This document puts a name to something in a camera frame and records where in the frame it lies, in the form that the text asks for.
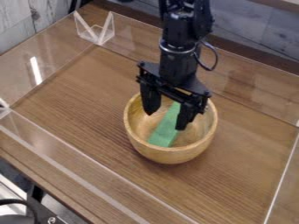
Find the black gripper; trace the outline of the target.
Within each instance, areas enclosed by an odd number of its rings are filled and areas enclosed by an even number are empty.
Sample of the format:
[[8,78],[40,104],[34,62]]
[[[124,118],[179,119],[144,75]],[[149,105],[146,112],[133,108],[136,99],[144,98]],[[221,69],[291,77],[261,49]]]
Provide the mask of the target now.
[[144,112],[150,115],[161,106],[161,96],[184,101],[176,119],[175,128],[185,130],[197,114],[205,113],[211,91],[196,78],[197,67],[205,71],[207,67],[200,61],[201,46],[195,44],[188,49],[172,48],[158,45],[160,61],[140,61],[137,63],[140,95]]

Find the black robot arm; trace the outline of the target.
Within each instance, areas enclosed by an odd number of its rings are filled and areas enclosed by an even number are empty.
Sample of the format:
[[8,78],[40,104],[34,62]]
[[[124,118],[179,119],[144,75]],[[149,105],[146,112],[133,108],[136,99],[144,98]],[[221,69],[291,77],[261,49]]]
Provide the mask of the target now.
[[150,115],[167,96],[180,103],[175,128],[184,130],[197,114],[205,112],[211,91],[196,78],[197,68],[209,71],[200,61],[204,38],[211,33],[209,0],[158,0],[163,36],[158,41],[160,61],[141,61],[136,81],[144,112]]

